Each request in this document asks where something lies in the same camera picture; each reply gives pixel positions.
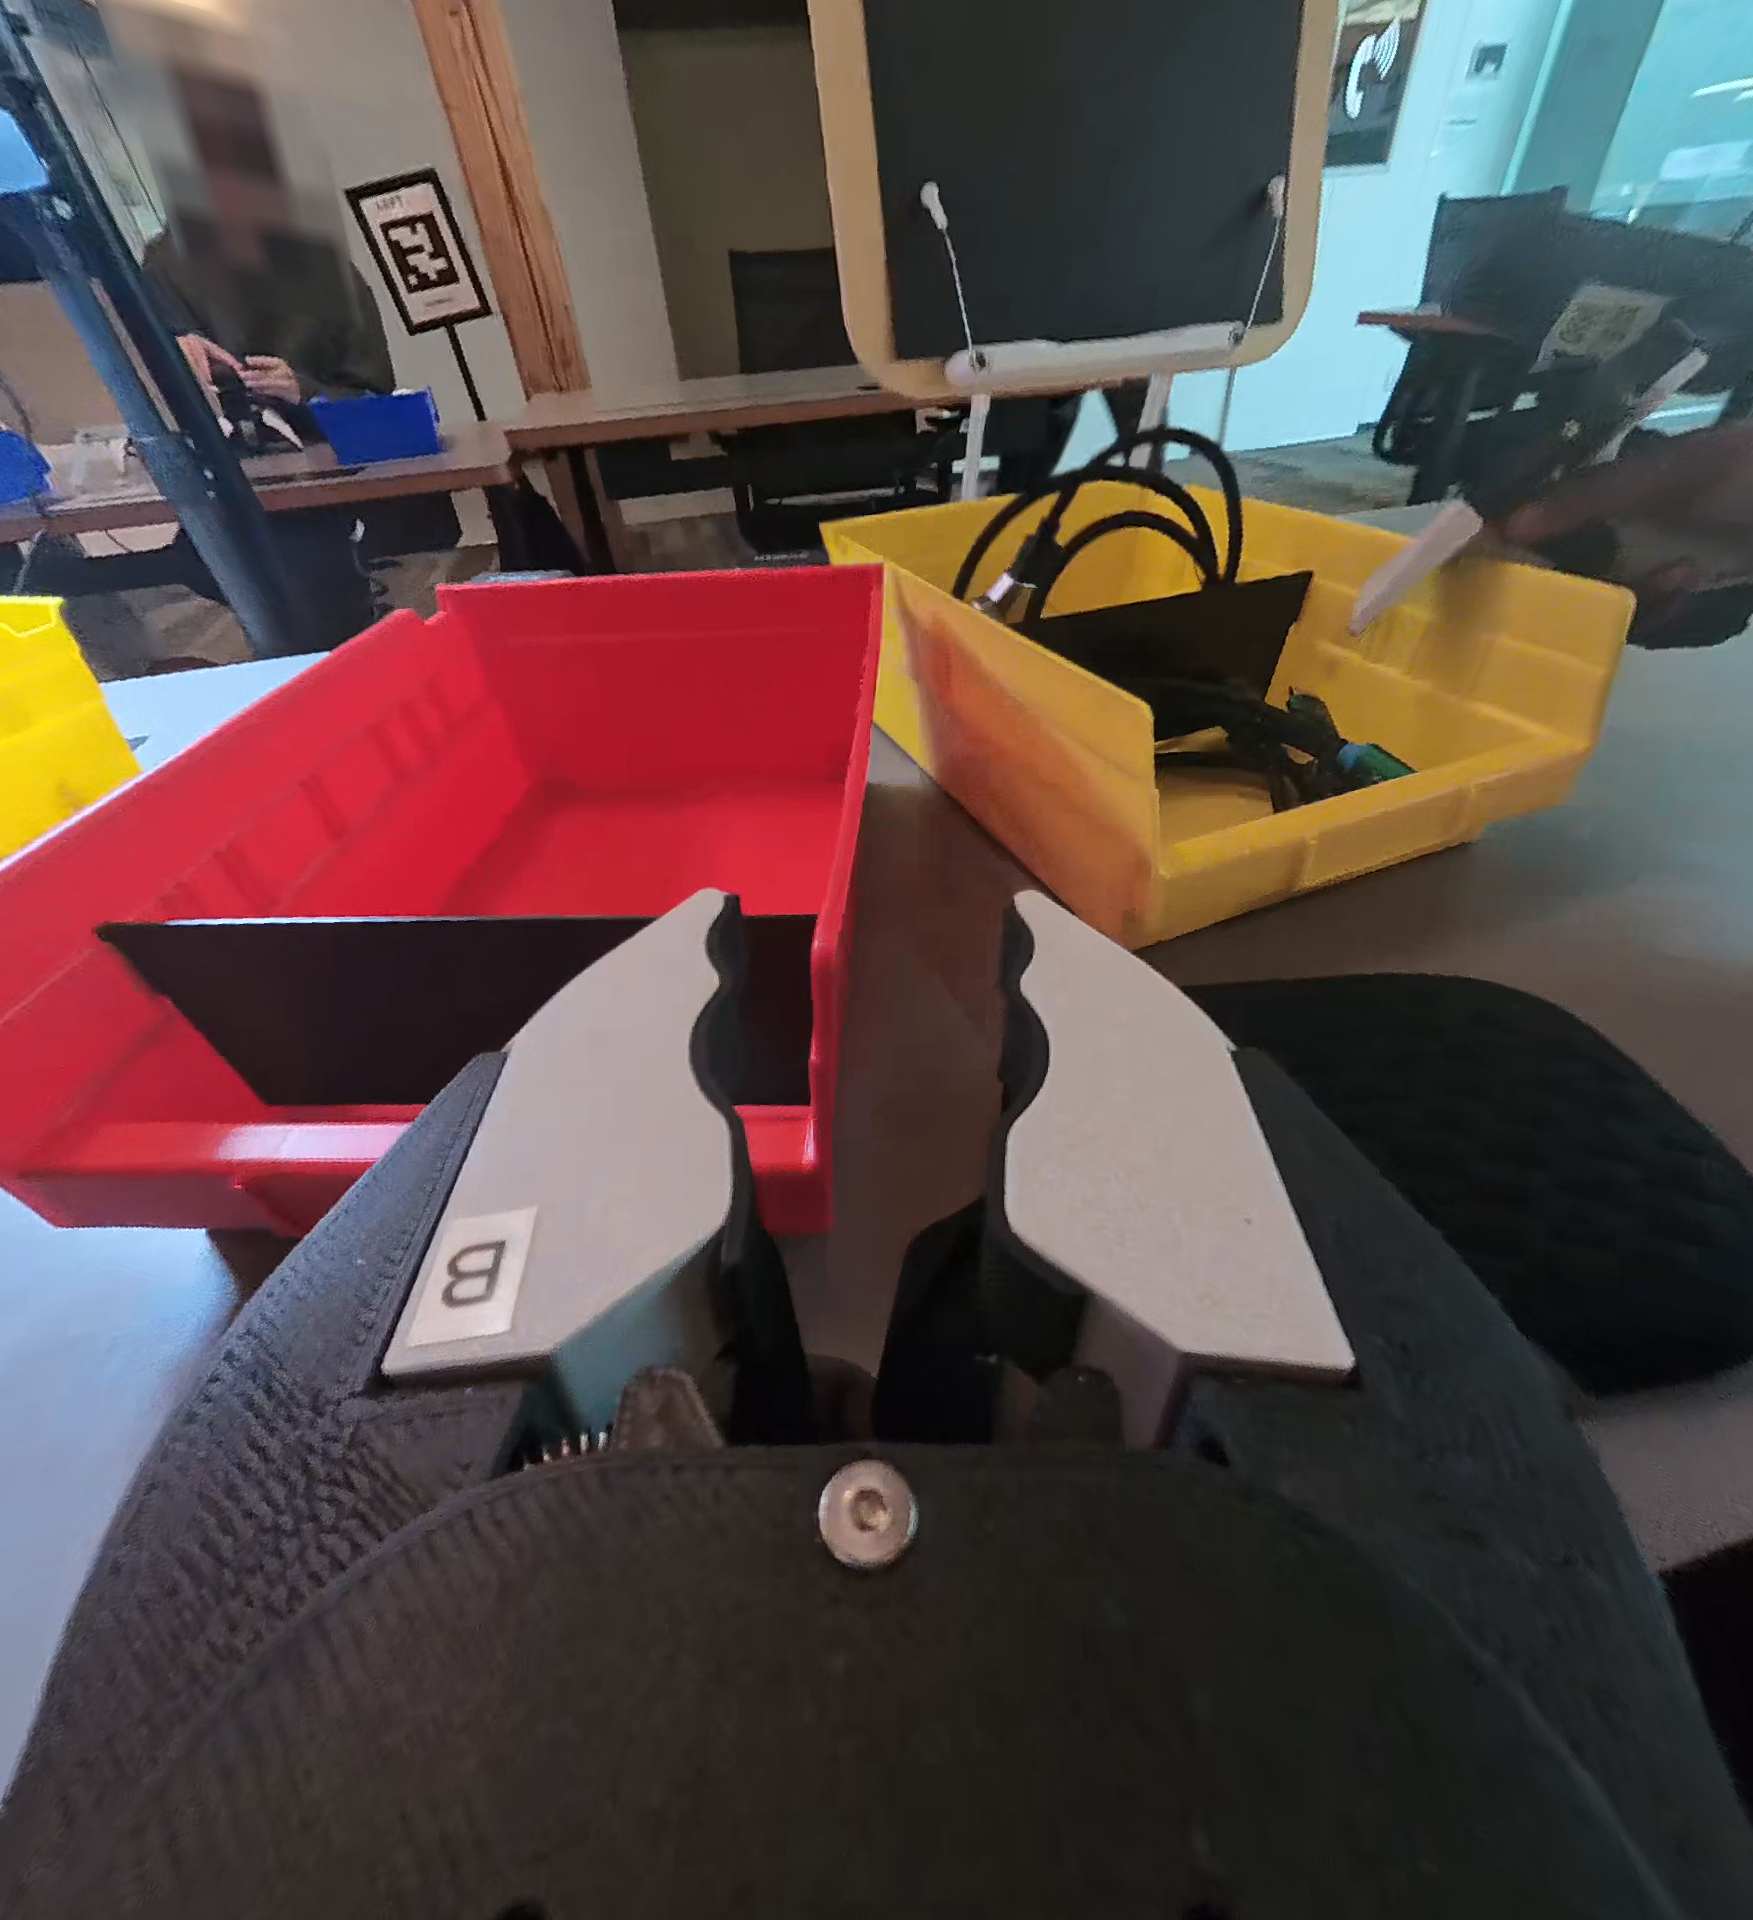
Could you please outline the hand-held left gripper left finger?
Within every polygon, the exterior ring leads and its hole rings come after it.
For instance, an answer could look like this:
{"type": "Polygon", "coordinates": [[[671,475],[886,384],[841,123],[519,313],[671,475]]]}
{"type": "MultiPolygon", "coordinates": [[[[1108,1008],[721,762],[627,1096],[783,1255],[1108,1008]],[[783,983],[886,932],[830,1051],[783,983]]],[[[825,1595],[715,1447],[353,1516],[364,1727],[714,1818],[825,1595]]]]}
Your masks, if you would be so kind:
{"type": "Polygon", "coordinates": [[[683,1372],[718,1437],[809,1444],[815,1392],[743,1119],[746,917],[702,889],[508,1044],[383,1356],[399,1388],[519,1381],[560,1443],[638,1372],[683,1372]]]}

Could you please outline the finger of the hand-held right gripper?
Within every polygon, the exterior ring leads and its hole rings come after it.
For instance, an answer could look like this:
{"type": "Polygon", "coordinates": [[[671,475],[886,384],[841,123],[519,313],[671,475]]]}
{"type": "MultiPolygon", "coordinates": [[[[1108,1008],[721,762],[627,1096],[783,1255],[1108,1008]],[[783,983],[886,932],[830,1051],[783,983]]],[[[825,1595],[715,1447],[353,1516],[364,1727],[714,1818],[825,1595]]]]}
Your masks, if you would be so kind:
{"type": "Polygon", "coordinates": [[[1486,521],[1473,503],[1446,500],[1415,529],[1411,543],[1394,551],[1393,559],[1357,588],[1347,631],[1353,638],[1366,635],[1373,622],[1399,607],[1415,588],[1454,564],[1482,532],[1486,521]]]}
{"type": "Polygon", "coordinates": [[[1622,421],[1608,440],[1608,452],[1620,452],[1629,433],[1636,433],[1655,412],[1660,412],[1673,396],[1677,396],[1681,388],[1708,368],[1708,362],[1709,353],[1704,349],[1691,349],[1681,358],[1671,362],[1671,368],[1661,369],[1649,386],[1643,386],[1643,390],[1628,401],[1622,421]]]}

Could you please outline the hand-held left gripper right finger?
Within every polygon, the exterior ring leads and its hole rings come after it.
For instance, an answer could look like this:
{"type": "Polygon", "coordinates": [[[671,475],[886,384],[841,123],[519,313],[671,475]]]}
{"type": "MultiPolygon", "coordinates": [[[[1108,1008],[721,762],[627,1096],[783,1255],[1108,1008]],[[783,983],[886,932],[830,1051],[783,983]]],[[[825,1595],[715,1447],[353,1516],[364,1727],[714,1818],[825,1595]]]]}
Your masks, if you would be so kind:
{"type": "Polygon", "coordinates": [[[1354,1386],[1222,1028],[1033,892],[1004,909],[1000,979],[982,1190],[905,1255],[877,1437],[1154,1451],[1203,1381],[1354,1386]]]}

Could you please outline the red plastic bin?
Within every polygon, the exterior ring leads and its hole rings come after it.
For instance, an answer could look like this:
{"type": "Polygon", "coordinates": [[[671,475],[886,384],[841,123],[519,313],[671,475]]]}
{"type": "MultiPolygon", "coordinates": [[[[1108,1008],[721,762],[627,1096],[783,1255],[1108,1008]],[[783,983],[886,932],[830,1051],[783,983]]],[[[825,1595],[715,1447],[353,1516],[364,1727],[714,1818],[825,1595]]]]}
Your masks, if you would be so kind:
{"type": "Polygon", "coordinates": [[[870,568],[444,588],[0,865],[0,1188],[58,1227],[301,1237],[425,1107],[270,1107],[97,940],[193,917],[815,917],[807,1107],[738,1107],[830,1222],[878,678],[870,568]]]}

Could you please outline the person's right hand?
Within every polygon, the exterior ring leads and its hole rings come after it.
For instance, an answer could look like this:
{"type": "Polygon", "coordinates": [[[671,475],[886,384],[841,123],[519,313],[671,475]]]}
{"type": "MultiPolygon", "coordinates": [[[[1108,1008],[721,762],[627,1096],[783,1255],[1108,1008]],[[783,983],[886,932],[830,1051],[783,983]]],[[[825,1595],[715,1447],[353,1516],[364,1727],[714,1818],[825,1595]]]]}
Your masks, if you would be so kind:
{"type": "Polygon", "coordinates": [[[1741,635],[1753,622],[1753,421],[1647,437],[1496,525],[1533,556],[1582,547],[1590,529],[1661,543],[1660,564],[1610,553],[1608,579],[1632,595],[1632,647],[1708,651],[1741,635]]]}

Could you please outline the black bin divider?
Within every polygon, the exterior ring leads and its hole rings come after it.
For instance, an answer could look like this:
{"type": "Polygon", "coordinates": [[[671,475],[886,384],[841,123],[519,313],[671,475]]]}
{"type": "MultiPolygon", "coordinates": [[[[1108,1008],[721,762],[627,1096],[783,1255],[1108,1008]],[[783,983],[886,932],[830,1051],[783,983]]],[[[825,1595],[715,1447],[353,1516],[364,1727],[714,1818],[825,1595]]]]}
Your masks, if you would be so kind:
{"type": "MultiPolygon", "coordinates": [[[[652,917],[193,917],[97,940],[270,1107],[421,1107],[652,917]]],[[[733,1107],[807,1107],[815,917],[746,916],[733,1107]]]]}
{"type": "Polygon", "coordinates": [[[1259,713],[1315,572],[1187,588],[1077,614],[1041,614],[1020,635],[1077,668],[1137,698],[1151,739],[1222,730],[1259,713]]]}

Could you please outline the black wrist rest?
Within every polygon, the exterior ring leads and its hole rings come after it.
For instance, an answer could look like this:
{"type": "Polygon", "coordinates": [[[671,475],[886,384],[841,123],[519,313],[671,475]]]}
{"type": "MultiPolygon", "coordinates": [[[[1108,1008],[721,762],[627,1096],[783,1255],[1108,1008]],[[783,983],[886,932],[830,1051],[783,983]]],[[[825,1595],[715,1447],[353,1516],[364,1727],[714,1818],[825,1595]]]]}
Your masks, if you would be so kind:
{"type": "Polygon", "coordinates": [[[1753,1171],[1594,1028],[1473,976],[1190,987],[1590,1398],[1753,1361],[1753,1171]]]}

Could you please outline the white board stand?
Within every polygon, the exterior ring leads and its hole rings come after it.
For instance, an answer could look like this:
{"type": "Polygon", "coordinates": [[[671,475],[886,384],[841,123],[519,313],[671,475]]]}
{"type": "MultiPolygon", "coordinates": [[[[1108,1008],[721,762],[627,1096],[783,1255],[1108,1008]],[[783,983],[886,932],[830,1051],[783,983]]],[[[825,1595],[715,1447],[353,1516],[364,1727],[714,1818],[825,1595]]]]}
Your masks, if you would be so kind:
{"type": "Polygon", "coordinates": [[[964,349],[952,353],[944,364],[945,380],[966,400],[966,425],[960,458],[960,500],[981,499],[985,414],[989,405],[1000,393],[1032,393],[1063,378],[1073,378],[1079,388],[1101,388],[1143,378],[1143,425],[1160,425],[1179,372],[1199,368],[1238,368],[1240,353],[1247,349],[1247,338],[1259,325],[1262,299],[1272,283],[1272,269],[1278,266],[1288,231],[1288,178],[1278,175],[1263,187],[1268,249],[1247,299],[1247,317],[1231,325],[1160,330],[1091,342],[1020,339],[1008,346],[978,346],[964,303],[952,223],[936,179],[925,179],[918,186],[918,203],[944,242],[964,338],[964,349]]]}

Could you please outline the wooden desk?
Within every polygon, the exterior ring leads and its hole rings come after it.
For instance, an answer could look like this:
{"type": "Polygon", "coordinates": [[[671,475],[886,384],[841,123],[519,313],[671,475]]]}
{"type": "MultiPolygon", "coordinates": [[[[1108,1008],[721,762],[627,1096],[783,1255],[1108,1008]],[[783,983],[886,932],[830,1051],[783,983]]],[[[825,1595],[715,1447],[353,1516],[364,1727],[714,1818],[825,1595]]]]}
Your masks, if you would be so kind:
{"type": "MultiPolygon", "coordinates": [[[[266,458],[254,462],[252,491],[265,515],[285,517],[444,492],[484,492],[508,485],[513,465],[503,429],[464,425],[448,433],[441,452],[416,461],[338,465],[328,446],[266,458]]],[[[19,547],[43,532],[111,536],[178,525],[173,503],[142,475],[87,492],[51,492],[3,505],[0,547],[19,547]]]]}
{"type": "Polygon", "coordinates": [[[592,450],[624,442],[683,442],[697,433],[733,437],[771,425],[864,421],[897,412],[952,412],[952,400],[900,396],[878,388],[858,368],[762,372],[733,378],[682,378],[664,386],[614,393],[540,393],[499,425],[508,446],[523,458],[559,450],[592,450]]]}

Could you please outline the black and white tag sign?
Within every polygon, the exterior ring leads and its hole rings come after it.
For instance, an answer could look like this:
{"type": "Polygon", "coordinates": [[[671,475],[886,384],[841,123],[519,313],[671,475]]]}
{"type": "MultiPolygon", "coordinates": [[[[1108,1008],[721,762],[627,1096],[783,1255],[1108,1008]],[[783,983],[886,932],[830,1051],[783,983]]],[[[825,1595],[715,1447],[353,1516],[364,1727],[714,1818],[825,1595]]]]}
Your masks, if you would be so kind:
{"type": "Polygon", "coordinates": [[[456,210],[429,166],[342,192],[409,338],[444,335],[472,418],[489,424],[461,331],[497,317],[456,210]]]}

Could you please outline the black board with wooden frame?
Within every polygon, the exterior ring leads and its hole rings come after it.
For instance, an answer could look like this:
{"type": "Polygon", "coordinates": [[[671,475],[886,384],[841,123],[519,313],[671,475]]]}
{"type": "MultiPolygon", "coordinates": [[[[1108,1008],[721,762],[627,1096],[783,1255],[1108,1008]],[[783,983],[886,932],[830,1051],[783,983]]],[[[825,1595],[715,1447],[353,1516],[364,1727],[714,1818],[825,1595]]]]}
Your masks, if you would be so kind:
{"type": "Polygon", "coordinates": [[[978,346],[1231,325],[1238,368],[1315,287],[1339,3],[809,3],[841,325],[900,396],[964,396],[936,179],[978,346]]]}

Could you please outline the dark steel post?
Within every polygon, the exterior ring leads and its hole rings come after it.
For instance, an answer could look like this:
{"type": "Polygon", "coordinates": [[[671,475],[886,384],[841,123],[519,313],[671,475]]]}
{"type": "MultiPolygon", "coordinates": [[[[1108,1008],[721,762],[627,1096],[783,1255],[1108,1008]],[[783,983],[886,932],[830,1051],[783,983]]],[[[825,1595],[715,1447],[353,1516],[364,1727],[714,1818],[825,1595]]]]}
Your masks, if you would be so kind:
{"type": "Polygon", "coordinates": [[[3,3],[0,96],[46,178],[19,215],[39,277],[254,654],[296,654],[304,631],[265,509],[3,3]]]}

